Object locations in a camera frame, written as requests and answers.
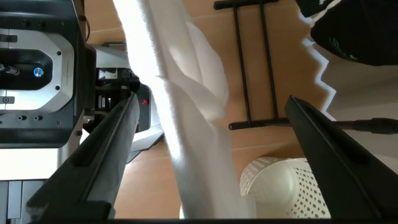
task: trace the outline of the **black pole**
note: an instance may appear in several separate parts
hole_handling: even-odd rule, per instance
[[[269,51],[269,42],[268,42],[267,25],[266,25],[266,14],[264,12],[264,1],[263,0],[260,0],[260,14],[261,14],[262,34],[264,36],[264,43],[266,46],[269,83],[271,84],[272,105],[274,107],[274,119],[278,119],[279,113],[278,113],[278,104],[276,101],[274,72],[272,71],[271,53]]]
[[[246,104],[246,116],[248,117],[248,123],[249,123],[248,125],[251,126],[251,113],[250,113],[250,104],[249,104],[249,93],[248,93],[248,86],[246,84],[246,71],[244,69],[242,40],[241,40],[241,33],[240,33],[240,30],[239,30],[238,7],[236,6],[236,2],[235,1],[233,1],[233,11],[234,11],[234,20],[235,20],[236,39],[238,41],[239,62],[241,64],[244,102]]]

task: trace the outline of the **blue light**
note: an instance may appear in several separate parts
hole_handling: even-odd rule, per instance
[[[36,77],[42,77],[43,74],[44,74],[44,71],[39,67],[37,67],[33,70],[33,75],[35,75]]]

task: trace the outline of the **black wire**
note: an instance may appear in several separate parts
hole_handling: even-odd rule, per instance
[[[87,24],[87,30],[88,30],[88,34],[86,37],[86,42],[87,42],[87,40],[90,38],[90,34],[91,34],[91,28],[90,28],[90,23],[88,22],[88,19],[86,19],[86,24]]]

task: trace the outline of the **brown floor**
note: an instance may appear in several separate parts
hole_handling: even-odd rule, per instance
[[[224,64],[230,97],[222,125],[227,127],[230,122],[244,121],[246,112],[232,10],[215,11],[214,0],[183,2],[194,23],[206,35]],[[124,40],[112,0],[86,0],[86,15],[91,24],[89,43]],[[252,117],[272,118],[271,91],[258,6],[240,9],[239,21]],[[295,1],[280,0],[267,4],[266,21],[279,115],[285,115],[283,108],[289,95],[321,107],[328,92],[315,84],[321,64],[302,44],[310,28],[300,20]],[[249,162],[263,155],[303,157],[291,128],[244,129],[232,131],[231,135],[238,177]],[[164,142],[141,153],[126,166],[115,207],[117,218],[178,218],[180,200]]]

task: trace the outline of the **black metal rack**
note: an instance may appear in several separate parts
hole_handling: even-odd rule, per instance
[[[238,50],[239,50],[239,62],[241,64],[241,73],[242,73],[242,81],[243,81],[244,102],[246,105],[246,116],[248,118],[247,121],[234,122],[234,123],[229,124],[228,127],[230,130],[237,130],[237,129],[244,129],[244,128],[259,128],[259,127],[264,127],[264,126],[285,126],[289,123],[289,120],[287,118],[279,117],[278,104],[277,104],[277,100],[276,100],[276,90],[275,90],[275,84],[274,84],[274,72],[272,71],[271,53],[269,50],[269,41],[268,41],[268,35],[267,35],[267,24],[266,24],[266,17],[265,17],[266,14],[264,11],[264,5],[266,3],[277,2],[277,1],[278,0],[227,0],[227,1],[214,2],[215,10],[233,8],[235,31],[236,31],[236,38],[238,41]],[[267,64],[268,64],[269,82],[271,84],[271,95],[272,95],[272,106],[273,106],[273,111],[274,111],[274,118],[253,121],[251,118],[251,112],[250,112],[248,85],[246,83],[246,71],[245,71],[245,67],[244,67],[241,33],[239,30],[238,8],[243,7],[243,6],[252,6],[252,5],[256,5],[256,4],[260,5],[262,34],[263,34],[264,43],[266,46],[265,51],[266,51]]]

